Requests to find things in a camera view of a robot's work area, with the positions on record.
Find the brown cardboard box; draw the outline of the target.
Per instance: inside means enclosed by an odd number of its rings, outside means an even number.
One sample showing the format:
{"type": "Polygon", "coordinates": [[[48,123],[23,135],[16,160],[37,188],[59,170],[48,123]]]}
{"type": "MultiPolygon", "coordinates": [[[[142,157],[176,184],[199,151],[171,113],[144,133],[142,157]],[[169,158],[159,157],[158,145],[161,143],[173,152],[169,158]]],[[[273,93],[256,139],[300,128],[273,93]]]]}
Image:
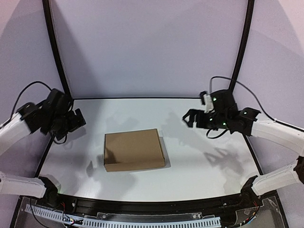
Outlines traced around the brown cardboard box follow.
{"type": "Polygon", "coordinates": [[[163,168],[165,157],[157,129],[107,133],[104,167],[107,172],[163,168]]]}

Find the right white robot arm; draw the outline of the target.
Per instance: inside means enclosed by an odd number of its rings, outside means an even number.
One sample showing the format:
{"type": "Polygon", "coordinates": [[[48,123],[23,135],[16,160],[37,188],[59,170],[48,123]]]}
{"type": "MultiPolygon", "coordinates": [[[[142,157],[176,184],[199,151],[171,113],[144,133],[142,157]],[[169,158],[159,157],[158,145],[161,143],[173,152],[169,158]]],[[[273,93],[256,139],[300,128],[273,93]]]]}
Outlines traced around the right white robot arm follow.
{"type": "Polygon", "coordinates": [[[211,94],[200,93],[204,110],[190,109],[182,118],[189,127],[241,133],[264,138],[298,154],[292,164],[268,174],[250,177],[243,185],[240,196],[243,201],[258,205],[259,197],[279,188],[304,182],[304,131],[288,125],[253,108],[239,110],[230,90],[218,90],[211,94]]]}

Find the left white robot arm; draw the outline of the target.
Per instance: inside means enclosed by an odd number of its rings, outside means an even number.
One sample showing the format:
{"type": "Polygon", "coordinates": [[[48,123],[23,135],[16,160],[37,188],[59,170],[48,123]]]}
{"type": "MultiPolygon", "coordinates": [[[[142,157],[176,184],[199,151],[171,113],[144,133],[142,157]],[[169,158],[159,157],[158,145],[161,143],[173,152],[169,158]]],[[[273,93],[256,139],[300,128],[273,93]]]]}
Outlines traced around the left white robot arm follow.
{"type": "MultiPolygon", "coordinates": [[[[24,104],[0,126],[0,153],[36,131],[44,135],[50,133],[61,140],[83,127],[86,121],[80,109],[72,110],[71,104],[68,96],[57,89],[51,89],[48,97],[39,104],[24,104]]],[[[58,188],[47,177],[27,178],[2,172],[0,192],[35,197],[52,207],[58,204],[58,188]]]]}

